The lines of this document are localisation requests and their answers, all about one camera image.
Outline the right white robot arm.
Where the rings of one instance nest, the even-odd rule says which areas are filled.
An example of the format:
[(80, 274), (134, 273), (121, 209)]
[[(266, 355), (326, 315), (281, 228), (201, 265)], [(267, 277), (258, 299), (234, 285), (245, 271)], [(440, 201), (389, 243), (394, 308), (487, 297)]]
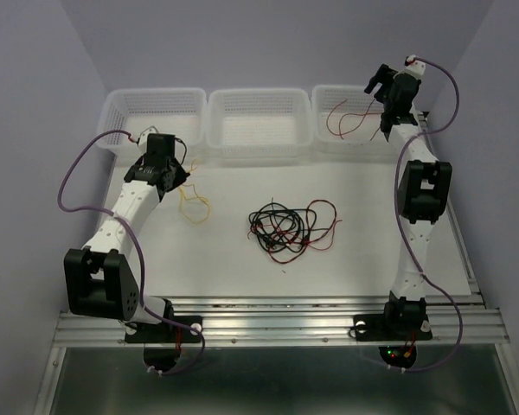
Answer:
[(394, 214), (401, 245), (398, 269), (382, 313), (355, 319), (359, 341), (432, 337), (426, 314), (424, 266), (431, 233), (446, 209), (452, 166), (439, 161), (428, 149), (413, 113), (413, 100), (425, 69), (425, 62), (416, 58), (400, 71), (381, 65), (365, 88), (382, 104), (381, 132), (398, 153)]

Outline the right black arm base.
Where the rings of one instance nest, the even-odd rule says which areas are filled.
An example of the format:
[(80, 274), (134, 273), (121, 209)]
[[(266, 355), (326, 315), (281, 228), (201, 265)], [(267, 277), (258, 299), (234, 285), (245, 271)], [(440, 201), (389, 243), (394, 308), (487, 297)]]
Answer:
[(358, 342), (380, 342), (383, 362), (403, 371), (416, 362), (416, 344), (433, 338), (424, 299), (389, 299), (383, 311), (355, 314), (352, 320), (349, 335)]

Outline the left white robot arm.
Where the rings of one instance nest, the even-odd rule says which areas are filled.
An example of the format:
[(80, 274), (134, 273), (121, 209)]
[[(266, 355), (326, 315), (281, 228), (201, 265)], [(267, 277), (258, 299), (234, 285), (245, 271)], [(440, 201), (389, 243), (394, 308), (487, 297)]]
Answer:
[(144, 293), (145, 266), (135, 276), (131, 252), (144, 262), (138, 233), (164, 196), (189, 178), (176, 159), (180, 138), (149, 132), (137, 140), (140, 157), (126, 172), (113, 208), (95, 208), (105, 216), (94, 236), (64, 258), (69, 309), (75, 315), (144, 323), (155, 340), (169, 339), (175, 330), (170, 301)]

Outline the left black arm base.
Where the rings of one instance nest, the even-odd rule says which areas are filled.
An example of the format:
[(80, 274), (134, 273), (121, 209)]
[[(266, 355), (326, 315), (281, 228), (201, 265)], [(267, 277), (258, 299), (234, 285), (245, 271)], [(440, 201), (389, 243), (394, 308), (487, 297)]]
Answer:
[[(159, 324), (133, 323), (126, 327), (125, 343), (143, 346), (143, 362), (149, 373), (169, 376), (187, 373), (198, 361), (202, 352), (202, 338), (193, 330)], [(200, 346), (195, 357), (183, 356), (183, 344)]]

